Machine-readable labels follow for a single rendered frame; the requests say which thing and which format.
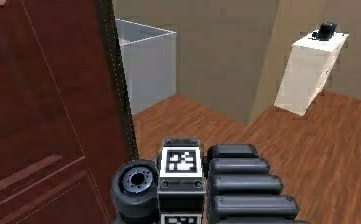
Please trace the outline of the white chest of drawers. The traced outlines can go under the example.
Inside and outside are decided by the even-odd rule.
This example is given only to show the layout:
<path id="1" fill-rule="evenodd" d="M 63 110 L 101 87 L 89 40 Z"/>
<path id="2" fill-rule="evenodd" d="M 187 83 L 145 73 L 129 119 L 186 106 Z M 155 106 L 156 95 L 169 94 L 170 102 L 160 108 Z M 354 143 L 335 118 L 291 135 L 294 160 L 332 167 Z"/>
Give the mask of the white chest of drawers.
<path id="1" fill-rule="evenodd" d="M 294 42 L 274 105 L 303 116 L 323 90 L 347 38 L 335 32 L 321 41 L 309 33 Z"/>

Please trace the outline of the black round object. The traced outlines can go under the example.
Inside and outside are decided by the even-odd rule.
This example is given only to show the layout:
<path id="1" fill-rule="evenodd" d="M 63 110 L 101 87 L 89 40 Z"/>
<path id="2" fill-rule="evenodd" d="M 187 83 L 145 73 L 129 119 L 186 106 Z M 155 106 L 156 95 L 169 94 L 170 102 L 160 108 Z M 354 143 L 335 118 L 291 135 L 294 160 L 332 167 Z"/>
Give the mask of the black round object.
<path id="1" fill-rule="evenodd" d="M 320 25 L 318 31 L 312 33 L 312 38 L 319 41 L 328 41 L 335 33 L 337 24 L 334 22 L 324 22 Z"/>

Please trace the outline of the grey box cabinet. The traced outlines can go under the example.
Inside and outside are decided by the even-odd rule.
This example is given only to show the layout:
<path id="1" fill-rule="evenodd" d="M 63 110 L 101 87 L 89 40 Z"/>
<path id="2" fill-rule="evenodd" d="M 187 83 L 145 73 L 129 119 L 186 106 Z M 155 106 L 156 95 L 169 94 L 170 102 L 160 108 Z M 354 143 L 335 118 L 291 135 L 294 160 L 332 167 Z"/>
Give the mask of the grey box cabinet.
<path id="1" fill-rule="evenodd" d="M 170 30 L 116 19 L 133 115 L 176 93 L 176 39 Z"/>

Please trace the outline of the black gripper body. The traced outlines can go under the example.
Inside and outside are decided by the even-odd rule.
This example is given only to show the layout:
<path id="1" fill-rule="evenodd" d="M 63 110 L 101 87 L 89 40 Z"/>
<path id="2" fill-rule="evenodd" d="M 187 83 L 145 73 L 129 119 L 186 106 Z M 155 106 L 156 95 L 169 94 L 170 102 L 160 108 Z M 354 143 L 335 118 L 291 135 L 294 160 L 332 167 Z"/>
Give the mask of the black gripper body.
<path id="1" fill-rule="evenodd" d="M 116 171 L 110 194 L 117 215 L 125 224 L 158 221 L 157 177 L 151 160 L 133 160 Z"/>

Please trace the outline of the dark red wooden door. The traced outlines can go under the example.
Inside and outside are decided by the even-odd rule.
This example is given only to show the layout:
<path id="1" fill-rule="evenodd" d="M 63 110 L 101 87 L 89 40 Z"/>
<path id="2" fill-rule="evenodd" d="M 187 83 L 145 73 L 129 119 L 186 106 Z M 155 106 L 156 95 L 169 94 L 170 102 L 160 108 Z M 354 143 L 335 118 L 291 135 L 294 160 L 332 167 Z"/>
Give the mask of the dark red wooden door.
<path id="1" fill-rule="evenodd" d="M 0 0 L 0 224 L 110 224 L 135 150 L 112 0 Z"/>

